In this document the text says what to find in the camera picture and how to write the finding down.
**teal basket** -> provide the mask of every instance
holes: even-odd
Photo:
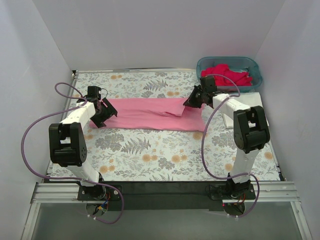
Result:
[[[196,76],[201,78],[201,72],[207,68],[214,67],[218,64],[228,64],[229,69],[234,72],[248,72],[252,77],[252,86],[238,86],[240,92],[247,93],[256,89],[262,83],[262,76],[258,64],[251,58],[244,56],[207,56],[201,58],[196,64]],[[234,86],[218,86],[218,90],[223,93],[236,92]]]

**plastic bin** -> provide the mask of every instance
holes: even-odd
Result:
[[[201,58],[196,64],[196,76],[198,79],[201,78],[202,70],[214,67],[218,64],[228,64],[229,69],[234,72],[249,72],[249,76],[252,77],[252,86],[238,86],[240,92],[246,93],[257,87],[262,83],[262,77],[259,71],[258,64],[243,56],[207,56]],[[221,92],[236,92],[237,89],[234,86],[218,86]]]

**folded pink towel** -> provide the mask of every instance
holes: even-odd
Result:
[[[205,130],[202,108],[183,106],[187,98],[108,99],[118,114],[106,120],[107,129]],[[93,122],[90,127],[96,128]]]

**floral pattern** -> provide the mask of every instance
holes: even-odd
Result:
[[[84,95],[88,86],[99,86],[107,98],[185,98],[198,84],[194,71],[80,73],[75,87]],[[72,100],[69,107],[74,107]],[[206,106],[206,123],[212,113]],[[96,129],[87,124],[83,133],[87,161],[106,181],[213,181],[201,161],[202,132],[151,129]],[[218,177],[227,176],[236,159],[233,129],[226,129],[222,114],[213,117],[205,136],[205,161]],[[262,181],[280,180],[269,144],[259,153],[252,170]],[[51,176],[73,174],[57,164]]]

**white wall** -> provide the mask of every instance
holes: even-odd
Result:
[[[73,70],[255,57],[284,0],[33,0]]]
[[[32,0],[0,0],[0,53],[0,239],[18,240],[39,180],[23,163],[21,137],[35,119],[63,108],[54,85],[70,82],[71,72]],[[48,127],[59,120],[41,122],[27,137],[27,158],[42,174]]]
[[[313,239],[320,239],[320,1],[286,0],[256,60],[270,135],[293,180]]]

